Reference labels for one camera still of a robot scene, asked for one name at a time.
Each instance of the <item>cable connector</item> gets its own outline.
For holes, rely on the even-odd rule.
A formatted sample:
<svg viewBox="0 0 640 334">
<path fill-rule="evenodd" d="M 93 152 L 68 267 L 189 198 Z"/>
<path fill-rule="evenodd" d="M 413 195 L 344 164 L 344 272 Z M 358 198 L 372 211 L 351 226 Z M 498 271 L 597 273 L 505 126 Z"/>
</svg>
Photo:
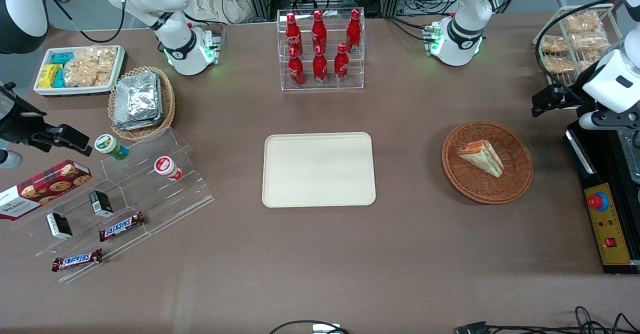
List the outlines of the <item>cable connector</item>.
<svg viewBox="0 0 640 334">
<path fill-rule="evenodd" d="M 486 321 L 474 322 L 455 328 L 455 334 L 489 334 L 490 332 Z"/>
<path fill-rule="evenodd" d="M 424 41 L 427 43 L 437 42 L 442 37 L 442 29 L 435 25 L 425 25 L 422 29 Z"/>
</svg>

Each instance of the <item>emergency stop button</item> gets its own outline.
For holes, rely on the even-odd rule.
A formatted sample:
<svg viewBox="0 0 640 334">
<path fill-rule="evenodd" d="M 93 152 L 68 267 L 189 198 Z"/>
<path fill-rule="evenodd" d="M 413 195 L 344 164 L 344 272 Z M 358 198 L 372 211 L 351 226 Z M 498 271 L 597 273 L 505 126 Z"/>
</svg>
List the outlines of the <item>emergency stop button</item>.
<svg viewBox="0 0 640 334">
<path fill-rule="evenodd" d="M 589 205 L 589 208 L 599 212 L 606 211 L 606 209 L 609 208 L 609 197 L 603 192 L 596 192 L 589 195 L 587 205 Z"/>
</svg>

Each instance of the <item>yellow snack package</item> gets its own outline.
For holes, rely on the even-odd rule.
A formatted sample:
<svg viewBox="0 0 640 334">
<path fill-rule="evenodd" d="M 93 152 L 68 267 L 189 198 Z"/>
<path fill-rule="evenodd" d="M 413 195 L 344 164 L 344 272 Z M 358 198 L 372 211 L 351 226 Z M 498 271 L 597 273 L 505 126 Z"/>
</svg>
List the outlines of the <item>yellow snack package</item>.
<svg viewBox="0 0 640 334">
<path fill-rule="evenodd" d="M 38 80 L 39 88 L 53 88 L 53 84 L 56 81 L 56 75 L 58 71 L 62 69 L 62 64 L 47 64 L 42 69 L 42 74 Z"/>
</svg>

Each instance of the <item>yellow control panel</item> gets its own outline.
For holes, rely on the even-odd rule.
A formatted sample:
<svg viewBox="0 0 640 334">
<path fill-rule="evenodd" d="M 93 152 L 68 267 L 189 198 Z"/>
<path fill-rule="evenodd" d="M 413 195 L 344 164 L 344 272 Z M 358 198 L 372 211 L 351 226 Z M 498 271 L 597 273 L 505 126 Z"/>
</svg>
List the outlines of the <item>yellow control panel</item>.
<svg viewBox="0 0 640 334">
<path fill-rule="evenodd" d="M 629 265 L 631 259 L 608 183 L 584 191 L 602 264 Z"/>
</svg>

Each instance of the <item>small black box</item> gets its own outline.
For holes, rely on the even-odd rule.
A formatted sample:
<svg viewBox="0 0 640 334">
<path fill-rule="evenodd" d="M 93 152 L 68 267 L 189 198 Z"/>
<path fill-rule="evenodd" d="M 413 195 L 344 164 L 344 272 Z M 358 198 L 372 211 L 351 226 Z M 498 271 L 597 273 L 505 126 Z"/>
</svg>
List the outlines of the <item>small black box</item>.
<svg viewBox="0 0 640 334">
<path fill-rule="evenodd" d="M 46 222 L 54 238 L 67 240 L 74 236 L 66 217 L 58 213 L 50 213 L 46 215 Z"/>
<path fill-rule="evenodd" d="M 107 194 L 94 190 L 89 193 L 89 201 L 95 215 L 105 218 L 114 215 L 114 209 L 112 209 L 112 204 L 109 202 Z"/>
</svg>

